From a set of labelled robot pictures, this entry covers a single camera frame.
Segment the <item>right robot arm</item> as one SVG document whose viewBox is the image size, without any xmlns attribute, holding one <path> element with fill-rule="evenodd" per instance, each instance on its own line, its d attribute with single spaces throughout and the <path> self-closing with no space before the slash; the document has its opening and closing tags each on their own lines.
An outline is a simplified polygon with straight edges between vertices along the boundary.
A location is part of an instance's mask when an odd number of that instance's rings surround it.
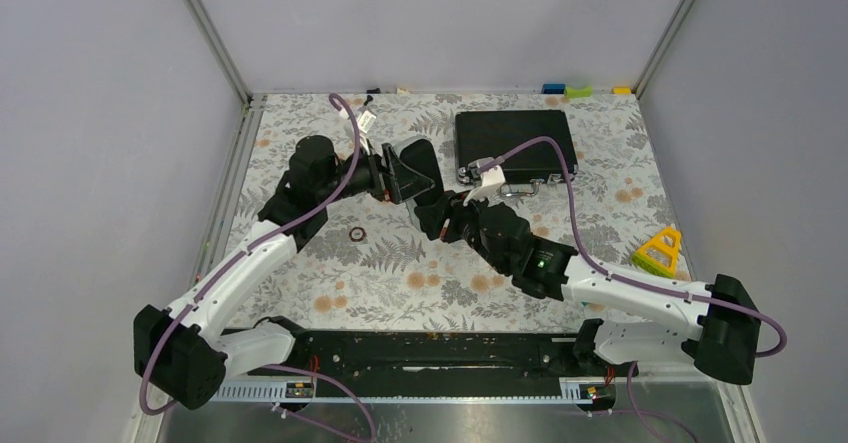
<svg viewBox="0 0 848 443">
<path fill-rule="evenodd" d="M 595 261 L 583 249 L 535 235 L 503 203 L 466 201 L 453 191 L 417 197 L 408 209 L 429 240 L 465 242 L 528 296 L 597 303 L 640 318 L 584 324 L 581 334 L 598 359 L 690 363 L 725 383 L 752 383 L 761 321 L 738 279 L 719 274 L 711 283 L 686 282 Z"/>
</svg>

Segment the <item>black zippered case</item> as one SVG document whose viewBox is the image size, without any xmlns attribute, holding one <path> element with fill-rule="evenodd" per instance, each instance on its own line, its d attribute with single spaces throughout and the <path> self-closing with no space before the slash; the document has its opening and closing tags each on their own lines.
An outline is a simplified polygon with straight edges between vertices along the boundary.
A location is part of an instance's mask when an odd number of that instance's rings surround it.
<svg viewBox="0 0 848 443">
<path fill-rule="evenodd" d="M 439 167 L 436 151 L 431 141 L 427 138 L 409 140 L 399 151 L 400 161 L 408 167 L 426 176 L 433 182 L 433 186 L 416 196 L 414 201 L 419 206 L 430 206 L 444 193 L 444 184 Z"/>
</svg>

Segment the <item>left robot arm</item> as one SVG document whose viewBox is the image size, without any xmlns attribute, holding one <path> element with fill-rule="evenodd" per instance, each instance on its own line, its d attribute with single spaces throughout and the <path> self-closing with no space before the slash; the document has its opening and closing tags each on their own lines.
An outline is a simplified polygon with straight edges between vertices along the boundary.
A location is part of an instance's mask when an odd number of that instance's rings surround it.
<svg viewBox="0 0 848 443">
<path fill-rule="evenodd" d="M 437 154 L 423 137 L 386 144 L 379 153 L 365 145 L 346 160 L 325 136 L 298 141 L 275 192 L 239 245 L 166 308 L 148 305 L 135 316 L 134 368 L 142 379 L 142 410 L 156 412 L 147 399 L 151 386 L 173 403 L 197 409 L 225 380 L 288 359 L 295 337 L 280 323 L 235 333 L 225 328 L 258 285 L 320 231 L 331 203 L 369 194 L 402 204 L 440 181 Z"/>
</svg>

